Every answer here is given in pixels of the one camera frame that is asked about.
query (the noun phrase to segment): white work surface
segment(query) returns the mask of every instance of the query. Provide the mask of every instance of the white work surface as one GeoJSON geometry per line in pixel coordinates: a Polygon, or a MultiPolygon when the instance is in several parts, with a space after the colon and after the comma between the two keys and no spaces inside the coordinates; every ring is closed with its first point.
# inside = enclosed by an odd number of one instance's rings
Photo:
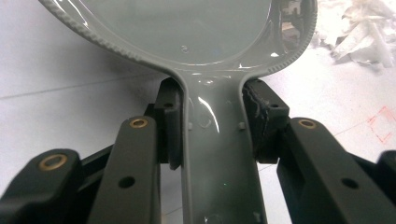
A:
{"type": "MultiPolygon", "coordinates": [[[[44,151],[72,148],[83,159],[113,144],[166,77],[96,47],[37,1],[1,0],[0,30],[0,194],[44,151]]],[[[396,149],[395,68],[334,63],[326,49],[308,49],[262,80],[292,118],[322,122],[347,151],[376,161],[396,149]]],[[[180,171],[162,168],[163,223],[182,223],[180,171]]],[[[276,165],[258,168],[269,223],[290,223],[276,165]]]]}

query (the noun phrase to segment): white plastic scraps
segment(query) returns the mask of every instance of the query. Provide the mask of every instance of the white plastic scraps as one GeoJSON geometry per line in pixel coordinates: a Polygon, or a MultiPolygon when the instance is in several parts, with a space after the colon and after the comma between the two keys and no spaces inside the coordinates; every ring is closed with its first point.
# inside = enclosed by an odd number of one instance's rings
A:
{"type": "Polygon", "coordinates": [[[395,65],[395,0],[318,0],[317,37],[335,60],[395,65]]]}

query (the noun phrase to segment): mounting hole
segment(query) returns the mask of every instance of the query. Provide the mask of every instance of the mounting hole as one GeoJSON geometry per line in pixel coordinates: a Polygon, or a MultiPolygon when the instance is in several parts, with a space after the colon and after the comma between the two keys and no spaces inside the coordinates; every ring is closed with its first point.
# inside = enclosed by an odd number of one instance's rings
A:
{"type": "Polygon", "coordinates": [[[148,121],[146,119],[134,119],[131,121],[130,125],[133,128],[143,128],[148,125],[148,121]]]}
{"type": "Polygon", "coordinates": [[[167,104],[164,104],[163,106],[165,106],[165,108],[172,108],[173,104],[167,103],[167,104]]]}
{"type": "Polygon", "coordinates": [[[308,119],[300,119],[299,124],[307,129],[315,129],[317,124],[308,119]]]}
{"type": "Polygon", "coordinates": [[[358,183],[356,183],[355,180],[353,179],[349,179],[349,178],[342,178],[341,182],[343,182],[343,184],[347,187],[349,187],[350,189],[358,189],[359,185],[358,183]]]}
{"type": "Polygon", "coordinates": [[[38,168],[42,171],[56,170],[67,162],[64,154],[50,155],[38,164],[38,168]]]}
{"type": "Polygon", "coordinates": [[[119,187],[122,189],[128,189],[134,185],[134,178],[131,176],[126,176],[119,181],[119,187]]]}

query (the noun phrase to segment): glossy plastic surface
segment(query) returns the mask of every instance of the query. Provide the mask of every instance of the glossy plastic surface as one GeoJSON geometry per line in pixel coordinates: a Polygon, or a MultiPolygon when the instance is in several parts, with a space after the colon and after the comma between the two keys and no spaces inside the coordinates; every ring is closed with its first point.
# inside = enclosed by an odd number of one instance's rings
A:
{"type": "Polygon", "coordinates": [[[186,223],[265,223],[240,93],[301,55],[315,0],[40,1],[92,43],[182,86],[186,223]]]}

